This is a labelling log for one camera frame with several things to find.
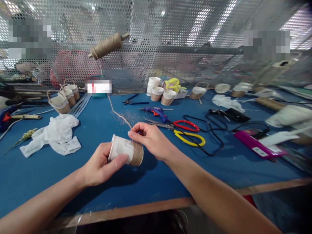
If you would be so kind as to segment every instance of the forearm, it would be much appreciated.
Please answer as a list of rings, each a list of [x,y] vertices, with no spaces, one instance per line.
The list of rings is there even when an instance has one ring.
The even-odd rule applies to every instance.
[[[280,233],[234,189],[212,176],[183,153],[165,163],[191,193],[198,206],[225,232]]]
[[[0,220],[0,233],[37,233],[85,188],[79,169]]]

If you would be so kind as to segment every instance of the blue table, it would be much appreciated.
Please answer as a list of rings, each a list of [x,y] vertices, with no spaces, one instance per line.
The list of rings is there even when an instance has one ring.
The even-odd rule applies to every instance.
[[[199,101],[189,98],[174,100],[170,106],[173,111],[167,111],[166,114],[170,120],[175,121],[182,119],[184,114],[204,118],[209,109],[225,110],[211,102],[215,94],[214,91],[208,91],[201,98],[202,105]],[[291,97],[294,101],[301,100],[285,92],[283,95]],[[139,110],[143,105],[124,105],[122,101],[130,96],[111,97],[116,112],[123,115],[132,126],[144,121],[145,118],[154,118],[151,113]],[[136,101],[150,100],[145,94],[140,94],[136,97]],[[162,106],[160,102],[151,101],[150,105]],[[257,122],[264,122],[275,113],[255,102],[244,103],[243,108],[248,109],[245,114]],[[50,107],[38,108],[30,113],[48,109]],[[79,116],[79,125],[73,129],[73,136],[77,136],[82,145],[76,153],[62,156],[46,145],[29,158],[25,158],[19,148],[4,155],[7,148],[20,139],[23,133],[35,127],[48,125],[49,118],[57,115],[52,111],[42,114],[41,120],[20,121],[0,141],[0,217],[83,166],[97,146],[101,142],[111,141],[113,134],[128,138],[129,126],[112,112],[109,100],[91,98]],[[229,129],[239,126],[233,121],[228,122],[228,125]],[[224,141],[225,147],[216,156],[208,157],[199,148],[183,143],[171,131],[167,129],[162,131],[182,152],[242,195],[298,186],[310,180],[309,175],[287,162],[280,160],[272,163],[261,159],[229,132],[218,131],[218,136]],[[207,141],[204,148],[208,152],[218,148],[218,142],[211,133],[200,132],[200,134]],[[303,153],[307,153],[308,150],[307,147],[298,149]],[[194,204],[190,193],[173,172],[144,149],[144,160],[140,167],[125,165],[109,181],[83,191],[62,210],[52,226],[70,227],[190,204]]]

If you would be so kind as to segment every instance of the white rag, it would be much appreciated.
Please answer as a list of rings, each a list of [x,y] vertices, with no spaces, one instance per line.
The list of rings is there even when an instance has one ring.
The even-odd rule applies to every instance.
[[[62,155],[74,153],[81,148],[77,137],[72,139],[71,129],[78,123],[79,120],[69,114],[60,114],[56,118],[51,117],[49,125],[35,131],[32,141],[28,145],[20,147],[20,150],[26,158],[40,150],[45,144],[49,144],[55,152]]]
[[[213,97],[212,102],[217,106],[223,106],[225,108],[233,108],[240,113],[244,113],[245,110],[241,107],[241,104],[237,101],[231,100],[231,97],[226,97],[225,95],[217,94]]]

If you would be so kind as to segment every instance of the blue work surface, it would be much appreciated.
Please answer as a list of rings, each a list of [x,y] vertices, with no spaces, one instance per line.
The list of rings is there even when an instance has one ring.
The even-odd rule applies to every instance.
[[[209,109],[225,110],[211,102],[215,94],[214,91],[208,91],[201,98],[202,105],[198,100],[189,98],[174,100],[168,107],[173,108],[173,111],[167,111],[166,115],[171,121],[183,119],[184,114],[204,119]],[[139,110],[146,105],[124,105],[122,101],[130,96],[132,95],[112,96],[111,100],[114,110],[124,116],[132,126],[139,121],[144,121],[145,118],[158,120],[158,117],[154,117],[152,113]],[[134,102],[142,101],[150,101],[150,106],[164,107],[160,102],[152,102],[145,94],[134,98]],[[264,122],[274,114],[274,111],[255,102],[244,103],[243,108],[248,110],[245,114],[251,117],[252,121]],[[48,109],[50,107],[38,108],[30,114]],[[79,116],[79,125],[73,128],[73,136],[77,136],[82,145],[76,153],[62,156],[53,151],[49,145],[45,145],[29,158],[25,158],[18,147],[4,155],[4,151],[19,140],[23,133],[48,125],[49,118],[57,115],[52,111],[42,114],[41,120],[20,121],[0,141],[0,217],[83,166],[97,146],[101,142],[111,141],[113,134],[128,138],[129,126],[112,112],[108,98],[91,98]],[[204,128],[200,122],[194,121],[194,123]],[[233,121],[227,123],[229,129],[240,125]],[[199,148],[183,143],[167,129],[163,128],[162,132],[205,170],[235,189],[308,176],[282,160],[272,163],[261,159],[229,132],[217,132],[225,146],[214,157],[208,157]],[[219,147],[219,143],[211,133],[199,132],[199,134],[206,139],[204,146],[206,151],[213,152]],[[133,168],[125,165],[109,181],[86,189],[63,209],[59,217],[183,197],[190,197],[189,192],[173,172],[163,162],[157,161],[145,148],[140,167]]]

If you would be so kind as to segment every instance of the left hand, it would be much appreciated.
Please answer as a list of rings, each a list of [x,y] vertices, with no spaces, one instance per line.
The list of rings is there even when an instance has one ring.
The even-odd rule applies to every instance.
[[[111,142],[101,143],[89,161],[80,169],[86,186],[104,183],[127,162],[129,156],[120,154],[109,164],[107,163],[111,145]]]

